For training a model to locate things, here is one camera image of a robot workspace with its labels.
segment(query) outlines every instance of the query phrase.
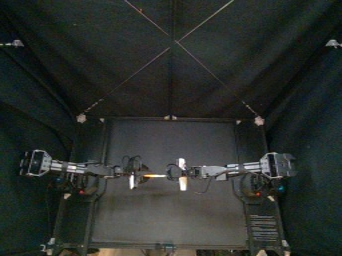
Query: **black fabric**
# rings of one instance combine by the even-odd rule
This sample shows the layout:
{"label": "black fabric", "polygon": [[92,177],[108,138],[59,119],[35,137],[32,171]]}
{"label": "black fabric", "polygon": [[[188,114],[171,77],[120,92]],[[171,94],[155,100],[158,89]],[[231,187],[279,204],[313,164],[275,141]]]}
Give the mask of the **black fabric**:
{"label": "black fabric", "polygon": [[[16,38],[1,23],[0,38]],[[24,151],[68,159],[73,120],[27,49],[0,49],[0,255],[39,255],[51,237],[57,197],[51,179],[19,176]]]}
{"label": "black fabric", "polygon": [[[228,1],[130,3],[179,40]],[[73,117],[99,99],[88,115],[254,117],[243,100],[269,117],[271,150],[298,158],[282,204],[294,251],[342,254],[342,50],[325,48],[342,41],[342,2],[235,0],[180,41],[222,83],[138,11],[128,1],[0,2],[0,43],[25,44],[0,49],[1,250],[45,236],[43,185],[15,176],[15,157],[41,147],[65,160]]]}
{"label": "black fabric", "polygon": [[[265,112],[322,47],[339,22],[342,3],[244,0],[223,8],[180,41],[222,85],[174,40],[227,3],[5,1],[1,7],[73,114],[104,98],[90,115],[252,117],[240,100]],[[171,54],[122,85],[168,47]]]}
{"label": "black fabric", "polygon": [[271,150],[297,157],[282,200],[287,239],[294,255],[341,255],[342,52],[322,50],[293,83],[269,116]]}

